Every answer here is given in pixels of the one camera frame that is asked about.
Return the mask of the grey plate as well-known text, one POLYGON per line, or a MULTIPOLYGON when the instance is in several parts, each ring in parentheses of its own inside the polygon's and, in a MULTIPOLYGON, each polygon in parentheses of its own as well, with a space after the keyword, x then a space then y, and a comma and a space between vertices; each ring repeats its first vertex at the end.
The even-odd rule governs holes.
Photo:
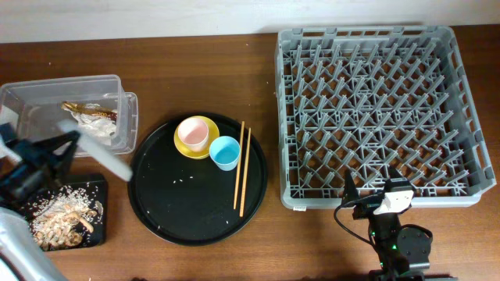
POLYGON ((68 119, 59 121, 57 127, 64 133, 77 132, 80 134, 77 145, 86 151, 101 165, 106 167, 110 172, 118 176, 120 179, 128 182, 133 176, 131 167, 121 158, 114 155, 110 150, 105 148, 93 137, 81 130, 78 125, 68 119))

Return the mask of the white tissue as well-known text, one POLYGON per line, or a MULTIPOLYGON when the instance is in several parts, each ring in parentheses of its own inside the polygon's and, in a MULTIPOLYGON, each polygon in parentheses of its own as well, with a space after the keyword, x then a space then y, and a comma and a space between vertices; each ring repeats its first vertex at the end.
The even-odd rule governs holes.
MULTIPOLYGON (((99 104, 87 104, 90 104, 91 106, 100 106, 99 104)), ((112 139, 116 133, 117 120, 114 122, 109 119, 74 112, 70 112, 70 114, 77 121, 78 126, 87 134, 91 135, 104 145, 109 146, 112 143, 112 139)))

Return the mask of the brown snack wrapper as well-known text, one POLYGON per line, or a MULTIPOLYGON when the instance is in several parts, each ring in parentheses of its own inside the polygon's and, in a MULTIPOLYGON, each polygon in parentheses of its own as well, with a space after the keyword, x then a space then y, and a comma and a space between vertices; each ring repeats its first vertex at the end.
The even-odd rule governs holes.
POLYGON ((70 101, 64 101, 61 108, 69 110, 70 112, 85 114, 89 116, 97 116, 112 121, 116 121, 118 114, 111 109, 103 108, 101 106, 91 106, 90 104, 79 104, 70 101))

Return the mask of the wooden chopstick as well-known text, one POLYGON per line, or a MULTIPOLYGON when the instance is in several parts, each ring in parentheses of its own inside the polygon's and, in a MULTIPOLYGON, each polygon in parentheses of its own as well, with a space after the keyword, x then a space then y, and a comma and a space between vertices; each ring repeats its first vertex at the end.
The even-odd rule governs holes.
POLYGON ((241 188, 241 203, 240 203, 240 210, 239 210, 239 217, 243 217, 244 214, 244 209, 245 209, 245 195, 246 195, 246 186, 247 186, 247 178, 248 178, 248 164, 249 164, 249 152, 250 152, 250 145, 251 145, 251 135, 252 135, 252 128, 248 129, 248 137, 247 137, 247 144, 246 144, 246 151, 245 151, 245 164, 244 164, 244 173, 243 173, 243 181, 242 181, 242 188, 241 188))
POLYGON ((237 161, 236 180, 235 180, 235 186, 234 186, 234 203, 233 203, 234 210, 236 210, 236 207, 238 204, 238 192, 239 192, 240 173, 241 173, 241 155, 242 155, 242 148, 243 148, 244 132, 245 132, 245 121, 242 121, 241 122, 241 132, 240 132, 240 137, 239 137, 239 156, 238 156, 238 161, 237 161))

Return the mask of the blue cup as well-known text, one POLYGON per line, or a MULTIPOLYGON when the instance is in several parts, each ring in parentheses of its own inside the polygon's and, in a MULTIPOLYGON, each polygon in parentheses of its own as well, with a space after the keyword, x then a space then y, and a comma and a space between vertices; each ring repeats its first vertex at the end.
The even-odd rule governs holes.
POLYGON ((209 157, 219 169, 226 172, 236 168, 240 154, 239 142, 229 136, 217 137, 209 147, 209 157))

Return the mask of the yellow bowl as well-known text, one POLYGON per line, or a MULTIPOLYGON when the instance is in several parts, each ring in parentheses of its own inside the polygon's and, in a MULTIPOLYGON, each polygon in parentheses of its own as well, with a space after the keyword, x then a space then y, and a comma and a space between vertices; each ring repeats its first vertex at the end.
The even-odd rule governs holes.
POLYGON ((204 150, 200 151, 200 152, 193 152, 193 151, 188 150, 180 142, 180 139, 177 136, 177 130, 178 130, 179 126, 176 128, 175 133, 174 133, 174 137, 173 137, 175 147, 185 157, 196 159, 196 160, 207 158, 209 156, 209 147, 210 147, 210 144, 217 137, 220 136, 220 132, 219 132, 218 126, 211 119, 209 119, 208 117, 205 117, 205 116, 191 116, 191 117, 200 117, 201 119, 203 119, 207 123, 207 125, 209 127, 209 139, 208 139, 208 144, 206 145, 206 148, 204 150))

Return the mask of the pink cup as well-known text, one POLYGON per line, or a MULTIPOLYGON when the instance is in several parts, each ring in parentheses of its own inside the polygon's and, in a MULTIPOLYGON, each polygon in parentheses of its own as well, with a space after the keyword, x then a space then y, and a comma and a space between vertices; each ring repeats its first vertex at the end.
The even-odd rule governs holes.
POLYGON ((209 127, 200 117, 189 117, 180 123, 177 136, 188 150, 200 152, 208 144, 209 127))

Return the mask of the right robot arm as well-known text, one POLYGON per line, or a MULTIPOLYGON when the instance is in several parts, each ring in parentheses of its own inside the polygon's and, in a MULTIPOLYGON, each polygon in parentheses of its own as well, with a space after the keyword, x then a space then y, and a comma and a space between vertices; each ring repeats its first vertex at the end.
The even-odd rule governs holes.
POLYGON ((424 280, 423 271, 430 268, 433 234, 422 226, 400 223, 399 216, 411 208, 416 188, 395 168, 390 167, 388 172, 383 190, 361 197, 347 171, 343 198, 334 217, 340 209, 352 208, 354 220, 369 221, 366 239, 339 225, 377 253, 380 269, 370 271, 369 280, 424 280))

